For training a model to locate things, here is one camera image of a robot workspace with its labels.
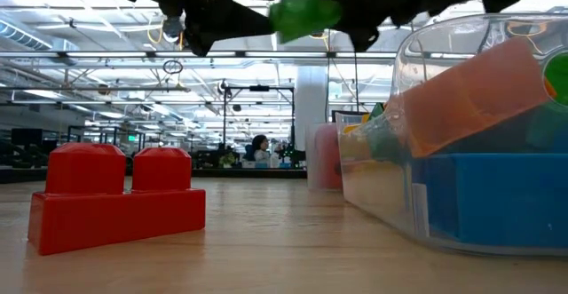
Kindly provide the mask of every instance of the ceiling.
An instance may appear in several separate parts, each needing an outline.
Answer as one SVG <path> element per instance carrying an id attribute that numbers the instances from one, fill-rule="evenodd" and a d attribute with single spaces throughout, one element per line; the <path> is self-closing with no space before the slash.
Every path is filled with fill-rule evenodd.
<path id="1" fill-rule="evenodd" d="M 265 1 L 237 1 L 263 14 L 266 14 L 269 5 Z M 505 12 L 547 12 L 555 7 L 568 7 L 568 0 L 521 0 Z M 186 55 L 174 59 L 175 62 L 172 58 L 148 58 L 146 55 L 124 58 L 120 53 L 116 57 L 102 53 L 100 57 L 72 58 L 74 65 L 69 66 L 49 58 L 14 58 L 12 54 L 4 53 L 0 58 L 0 76 L 5 86 L 85 88 L 105 85 L 126 88 L 127 91 L 103 94 L 97 91 L 63 91 L 55 97 L 41 91 L 19 92 L 16 99 L 40 99 L 43 103 L 63 99 L 75 101 L 77 103 L 73 106 L 77 112 L 90 117 L 93 112 L 114 113 L 111 114 L 113 117 L 94 114 L 95 120 L 119 123 L 128 118 L 138 121 L 136 127 L 140 129 L 150 130 L 144 125 L 150 124 L 150 128 L 155 128 L 158 124 L 160 130 L 154 131 L 182 134 L 193 131 L 198 138 L 210 143 L 211 138 L 218 140 L 215 131 L 223 127 L 223 95 L 218 89 L 222 81 L 229 86 L 262 84 L 294 87 L 298 66 L 326 66 L 330 63 L 329 81 L 333 84 L 330 86 L 330 89 L 333 88 L 330 105 L 334 109 L 352 109 L 355 99 L 351 92 L 359 90 L 359 100 L 368 102 L 369 107 L 364 108 L 370 109 L 372 103 L 389 97 L 394 54 L 413 28 L 482 12 L 483 6 L 476 0 L 452 6 L 436 18 L 419 15 L 412 27 L 395 29 L 385 21 L 380 26 L 382 36 L 369 50 L 381 55 L 367 58 L 360 55 L 357 73 L 353 55 L 349 55 L 352 52 L 349 37 L 333 32 L 328 40 L 303 37 L 288 44 L 278 44 L 275 36 L 225 40 L 214 44 L 214 57 L 203 59 Z M 47 44 L 65 41 L 65 45 L 59 46 L 82 52 L 178 51 L 176 45 L 161 35 L 162 20 L 157 3 L 151 0 L 137 0 L 136 3 L 127 0 L 0 0 L 0 23 L 8 22 Z M 0 37 L 0 51 L 31 50 Z M 242 57 L 244 52 L 250 55 Z M 323 53 L 323 56 L 307 58 L 296 52 Z M 325 52 L 344 54 L 328 60 Z M 168 74 L 164 66 L 166 62 L 175 67 L 182 65 L 183 70 L 178 74 Z M 357 89 L 351 82 L 355 77 L 359 83 Z M 160 86 L 169 90 L 148 90 Z M 121 103 L 133 99 L 161 104 L 141 107 Z M 258 133 L 270 133 L 276 139 L 287 138 L 292 112 L 288 104 L 290 99 L 290 91 L 242 91 L 233 99 L 233 103 L 241 105 L 241 111 L 229 108 L 227 112 L 227 119 L 232 122 L 227 138 L 249 139 Z M 172 138 L 182 136 L 185 135 L 173 135 Z"/>

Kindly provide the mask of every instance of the table surface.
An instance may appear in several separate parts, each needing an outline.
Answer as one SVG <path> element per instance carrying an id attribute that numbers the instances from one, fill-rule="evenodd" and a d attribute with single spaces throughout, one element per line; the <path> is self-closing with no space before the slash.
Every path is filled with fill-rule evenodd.
<path id="1" fill-rule="evenodd" d="M 207 190 L 205 231 L 47 257 L 26 238 L 43 183 L 0 186 L 0 292 L 568 293 L 568 262 L 428 249 L 305 180 L 193 186 Z"/>

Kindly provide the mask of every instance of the red lego brick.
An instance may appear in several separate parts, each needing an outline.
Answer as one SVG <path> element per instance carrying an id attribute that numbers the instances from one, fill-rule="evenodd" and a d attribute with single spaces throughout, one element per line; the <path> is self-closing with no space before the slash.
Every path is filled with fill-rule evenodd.
<path id="1" fill-rule="evenodd" d="M 191 179 L 192 158 L 180 148 L 149 147 L 134 156 L 133 193 L 183 191 Z"/>
<path id="2" fill-rule="evenodd" d="M 117 167 L 116 160 L 121 157 L 124 160 L 124 155 L 115 147 L 74 143 L 58 148 L 52 155 L 55 156 L 50 155 L 46 193 L 32 195 L 29 217 L 28 239 L 41 255 L 205 227 L 205 191 L 178 187 L 165 191 L 159 187 L 154 190 L 145 187 L 144 193 L 124 194 L 125 165 L 122 162 L 119 168 L 121 193 L 116 193 L 118 171 L 110 167 Z M 180 153 L 166 153 L 169 156 L 165 157 L 161 153 L 157 155 L 160 157 L 156 159 L 169 163 L 169 157 L 178 159 Z M 66 170 L 69 170 L 69 178 L 64 178 Z M 177 171 L 177 175 L 188 177 L 187 170 L 182 167 Z M 85 184 L 91 179 L 104 186 L 105 178 L 111 182 L 111 187 L 98 187 L 92 182 Z M 48 187 L 58 193 L 47 193 Z"/>

